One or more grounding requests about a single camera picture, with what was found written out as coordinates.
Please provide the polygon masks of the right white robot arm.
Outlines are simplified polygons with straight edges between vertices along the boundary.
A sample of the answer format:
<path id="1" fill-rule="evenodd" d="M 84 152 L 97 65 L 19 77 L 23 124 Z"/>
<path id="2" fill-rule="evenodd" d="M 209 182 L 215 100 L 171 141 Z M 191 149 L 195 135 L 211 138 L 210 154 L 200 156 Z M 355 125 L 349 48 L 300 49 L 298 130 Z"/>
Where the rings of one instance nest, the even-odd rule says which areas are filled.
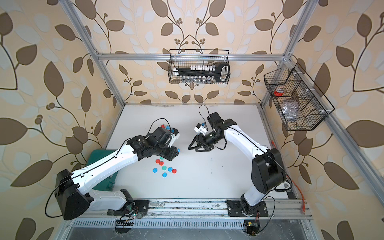
<path id="1" fill-rule="evenodd" d="M 253 186 L 241 196 L 243 211 L 249 210 L 259 204 L 271 190 L 276 189 L 287 180 L 281 153 L 276 148 L 268 149 L 249 137 L 232 119 L 223 120 L 215 112 L 207 117 L 212 127 L 207 132 L 205 127 L 198 124 L 195 131 L 198 133 L 189 150 L 196 152 L 210 152 L 215 144 L 224 140 L 232 143 L 252 162 L 251 180 Z"/>

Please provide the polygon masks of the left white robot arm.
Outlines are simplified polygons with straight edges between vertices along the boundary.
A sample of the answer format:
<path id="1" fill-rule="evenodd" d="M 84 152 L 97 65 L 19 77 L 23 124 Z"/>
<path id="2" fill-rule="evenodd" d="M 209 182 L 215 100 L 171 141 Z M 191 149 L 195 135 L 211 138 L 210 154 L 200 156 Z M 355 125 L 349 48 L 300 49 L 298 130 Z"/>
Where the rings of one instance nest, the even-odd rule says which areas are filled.
<path id="1" fill-rule="evenodd" d="M 57 174 L 54 196 L 62 217 L 69 221 L 89 211 L 107 210 L 110 215 L 126 215 L 134 208 L 134 200 L 125 189 L 98 191 L 95 186 L 121 169 L 151 156 L 172 161 L 179 152 L 173 144 L 180 136 L 177 129 L 158 127 L 146 136 L 135 136 L 101 160 L 70 172 Z"/>

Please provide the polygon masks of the clear plastic bag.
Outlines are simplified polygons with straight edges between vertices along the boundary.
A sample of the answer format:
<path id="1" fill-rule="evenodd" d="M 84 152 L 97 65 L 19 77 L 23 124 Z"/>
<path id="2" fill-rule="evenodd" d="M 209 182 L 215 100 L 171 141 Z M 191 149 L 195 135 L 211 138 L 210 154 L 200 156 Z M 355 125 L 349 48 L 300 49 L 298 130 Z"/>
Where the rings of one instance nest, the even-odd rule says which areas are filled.
<path id="1" fill-rule="evenodd" d="M 282 112 L 287 121 L 298 119 L 303 116 L 300 110 L 300 102 L 298 100 L 283 101 Z"/>

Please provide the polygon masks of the small circuit board right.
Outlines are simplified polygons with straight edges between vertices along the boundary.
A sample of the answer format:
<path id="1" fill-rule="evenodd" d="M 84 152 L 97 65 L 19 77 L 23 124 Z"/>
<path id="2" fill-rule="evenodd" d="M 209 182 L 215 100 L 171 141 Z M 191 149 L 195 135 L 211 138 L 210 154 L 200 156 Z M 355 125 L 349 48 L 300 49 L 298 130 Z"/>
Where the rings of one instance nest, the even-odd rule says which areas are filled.
<path id="1" fill-rule="evenodd" d="M 259 220 L 244 220 L 244 232 L 249 236 L 257 236 L 260 231 Z"/>

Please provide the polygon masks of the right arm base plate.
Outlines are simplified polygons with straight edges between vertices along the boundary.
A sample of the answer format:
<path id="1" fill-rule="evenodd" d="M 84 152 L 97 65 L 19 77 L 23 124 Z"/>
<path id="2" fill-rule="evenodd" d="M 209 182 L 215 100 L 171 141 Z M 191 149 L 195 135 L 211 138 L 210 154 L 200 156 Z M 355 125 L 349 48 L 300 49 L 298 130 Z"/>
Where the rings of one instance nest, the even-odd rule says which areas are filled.
<path id="1" fill-rule="evenodd" d="M 249 206 L 245 200 L 227 200 L 227 209 L 229 217 L 268 217 L 268 209 L 264 201 L 254 206 Z"/>

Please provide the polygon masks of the socket rail tool black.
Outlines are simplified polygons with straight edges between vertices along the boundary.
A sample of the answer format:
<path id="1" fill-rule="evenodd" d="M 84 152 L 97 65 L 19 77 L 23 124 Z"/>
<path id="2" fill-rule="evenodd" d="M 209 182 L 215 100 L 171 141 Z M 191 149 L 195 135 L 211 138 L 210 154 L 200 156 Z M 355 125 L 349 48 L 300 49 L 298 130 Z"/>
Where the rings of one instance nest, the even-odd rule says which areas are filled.
<path id="1" fill-rule="evenodd" d="M 207 84 L 227 84 L 231 70 L 227 63 L 213 65 L 189 66 L 184 68 L 171 68 L 171 77 L 181 77 L 182 80 L 202 82 Z"/>

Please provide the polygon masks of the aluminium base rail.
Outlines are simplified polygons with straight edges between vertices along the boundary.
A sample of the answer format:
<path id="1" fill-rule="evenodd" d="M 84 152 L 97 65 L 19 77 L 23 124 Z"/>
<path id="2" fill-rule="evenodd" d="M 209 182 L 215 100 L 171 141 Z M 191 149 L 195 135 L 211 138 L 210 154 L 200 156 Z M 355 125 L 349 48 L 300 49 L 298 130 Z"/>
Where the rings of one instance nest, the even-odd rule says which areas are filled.
<path id="1" fill-rule="evenodd" d="M 313 215 L 302 200 L 264 199 L 268 217 L 229 217 L 225 199 L 148 199 L 144 219 L 251 219 L 251 220 L 312 220 Z"/>

